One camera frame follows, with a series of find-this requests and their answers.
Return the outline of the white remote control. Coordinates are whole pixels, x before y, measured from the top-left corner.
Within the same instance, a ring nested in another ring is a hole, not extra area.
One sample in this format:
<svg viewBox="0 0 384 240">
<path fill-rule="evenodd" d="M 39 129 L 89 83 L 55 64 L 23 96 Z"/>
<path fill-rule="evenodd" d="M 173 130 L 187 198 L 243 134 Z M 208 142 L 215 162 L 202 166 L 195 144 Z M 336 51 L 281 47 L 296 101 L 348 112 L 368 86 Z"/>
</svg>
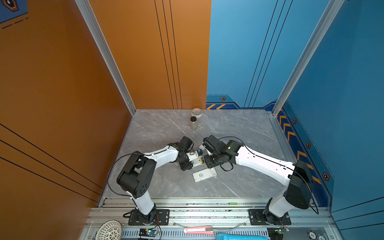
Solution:
<svg viewBox="0 0 384 240">
<path fill-rule="evenodd" d="M 217 172 L 214 168 L 211 168 L 211 169 L 207 168 L 207 169 L 193 173 L 194 181 L 196 183 L 201 182 L 203 180 L 207 180 L 212 177 L 216 177 L 216 176 L 217 176 Z"/>
</svg>

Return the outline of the white remote with display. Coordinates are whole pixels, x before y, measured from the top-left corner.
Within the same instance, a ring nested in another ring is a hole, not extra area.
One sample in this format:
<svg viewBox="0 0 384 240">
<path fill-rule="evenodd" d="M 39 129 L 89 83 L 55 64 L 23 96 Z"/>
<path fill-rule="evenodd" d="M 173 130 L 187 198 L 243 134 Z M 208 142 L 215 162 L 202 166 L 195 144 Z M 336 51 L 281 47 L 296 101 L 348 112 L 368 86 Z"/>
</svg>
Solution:
<svg viewBox="0 0 384 240">
<path fill-rule="evenodd" d="M 204 160 L 203 157 L 199 157 L 199 158 L 191 160 L 191 163 L 193 164 L 193 168 L 194 168 L 194 167 L 198 167 L 198 166 L 204 165 L 205 164 L 205 160 Z"/>
</svg>

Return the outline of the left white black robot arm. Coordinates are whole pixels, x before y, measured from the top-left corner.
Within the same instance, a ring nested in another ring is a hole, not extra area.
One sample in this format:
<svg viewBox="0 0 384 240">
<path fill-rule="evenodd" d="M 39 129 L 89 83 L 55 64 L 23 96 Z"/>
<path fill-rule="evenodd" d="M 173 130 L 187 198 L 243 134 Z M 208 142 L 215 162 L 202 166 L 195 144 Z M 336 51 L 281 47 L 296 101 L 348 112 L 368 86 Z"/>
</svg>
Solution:
<svg viewBox="0 0 384 240">
<path fill-rule="evenodd" d="M 193 164 L 188 153 L 193 145 L 191 139 L 183 137 L 179 142 L 151 153 L 135 151 L 130 154 L 117 177 L 117 184 L 133 199 L 138 215 L 147 222 L 156 217 L 156 205 L 148 193 L 155 170 L 173 162 L 177 162 L 182 171 L 190 170 Z"/>
</svg>

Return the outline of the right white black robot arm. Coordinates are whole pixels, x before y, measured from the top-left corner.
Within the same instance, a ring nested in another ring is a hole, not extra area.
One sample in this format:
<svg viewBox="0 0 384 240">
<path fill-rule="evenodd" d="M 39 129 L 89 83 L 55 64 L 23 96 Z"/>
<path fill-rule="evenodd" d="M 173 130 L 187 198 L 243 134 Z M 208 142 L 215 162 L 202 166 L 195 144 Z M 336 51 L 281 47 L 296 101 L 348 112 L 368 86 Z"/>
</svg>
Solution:
<svg viewBox="0 0 384 240">
<path fill-rule="evenodd" d="M 312 208 L 315 213 L 319 212 L 313 195 L 313 176 L 307 163 L 286 162 L 261 154 L 236 137 L 224 143 L 211 135 L 204 138 L 200 149 L 205 152 L 203 158 L 208 168 L 226 163 L 240 165 L 267 175 L 285 186 L 280 194 L 269 199 L 262 212 L 249 212 L 252 220 L 263 221 L 267 225 L 284 225 L 288 221 L 288 212 L 294 208 Z"/>
</svg>

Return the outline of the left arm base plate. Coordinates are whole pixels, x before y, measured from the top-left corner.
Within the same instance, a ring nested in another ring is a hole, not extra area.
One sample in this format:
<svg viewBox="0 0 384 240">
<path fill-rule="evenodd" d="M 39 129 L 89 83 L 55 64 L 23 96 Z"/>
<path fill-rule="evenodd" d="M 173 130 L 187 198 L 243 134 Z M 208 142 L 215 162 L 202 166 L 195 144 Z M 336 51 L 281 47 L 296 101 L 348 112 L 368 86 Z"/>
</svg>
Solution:
<svg viewBox="0 0 384 240">
<path fill-rule="evenodd" d="M 142 214 L 139 210 L 132 210 L 130 212 L 128 225 L 129 226 L 167 226 L 170 220 L 170 210 L 168 209 L 155 209 L 148 215 Z"/>
</svg>

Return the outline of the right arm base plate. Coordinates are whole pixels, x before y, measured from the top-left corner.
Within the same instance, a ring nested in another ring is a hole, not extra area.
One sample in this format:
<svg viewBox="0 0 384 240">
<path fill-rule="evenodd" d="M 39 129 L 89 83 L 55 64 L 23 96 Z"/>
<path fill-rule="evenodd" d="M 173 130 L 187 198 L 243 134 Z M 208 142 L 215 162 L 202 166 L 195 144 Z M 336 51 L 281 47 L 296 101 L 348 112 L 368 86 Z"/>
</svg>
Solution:
<svg viewBox="0 0 384 240">
<path fill-rule="evenodd" d="M 278 218 L 271 213 L 265 214 L 262 209 L 249 209 L 248 214 L 252 226 L 289 226 L 292 224 L 288 213 L 285 213 L 281 218 Z"/>
</svg>

